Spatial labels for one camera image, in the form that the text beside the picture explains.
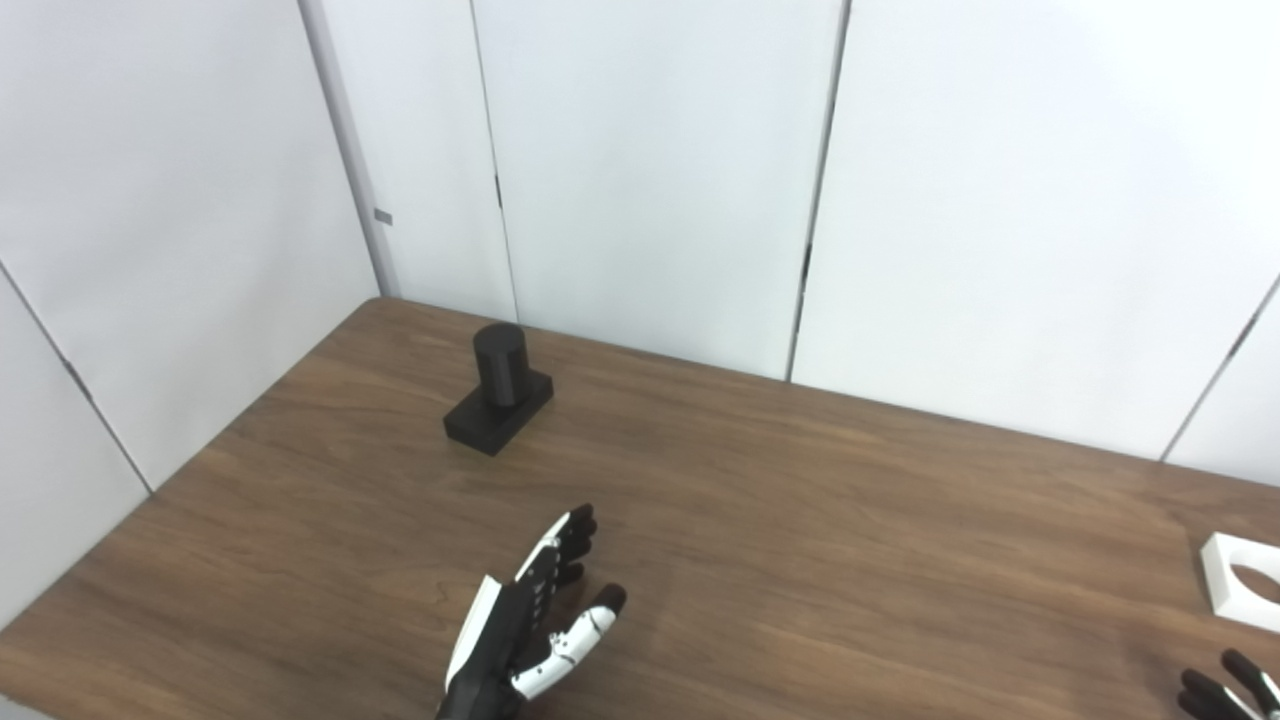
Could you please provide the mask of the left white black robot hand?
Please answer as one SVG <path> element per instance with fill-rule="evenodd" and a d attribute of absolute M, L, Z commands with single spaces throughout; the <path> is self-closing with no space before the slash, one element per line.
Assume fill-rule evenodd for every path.
<path fill-rule="evenodd" d="M 439 719 L 515 719 L 575 670 L 627 602 L 607 584 L 566 628 L 544 632 L 557 594 L 582 579 L 581 560 L 598 523 L 591 503 L 561 515 L 508 582 L 485 575 L 460 630 L 444 679 Z"/>

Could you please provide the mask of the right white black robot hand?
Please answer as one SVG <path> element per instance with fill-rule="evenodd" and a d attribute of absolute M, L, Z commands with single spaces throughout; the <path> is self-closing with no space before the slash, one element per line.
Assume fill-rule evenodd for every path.
<path fill-rule="evenodd" d="M 1220 662 L 1251 700 L 1188 667 L 1180 674 L 1181 689 L 1176 697 L 1187 715 L 1192 719 L 1279 719 L 1279 685 L 1270 673 L 1235 648 L 1225 650 Z"/>

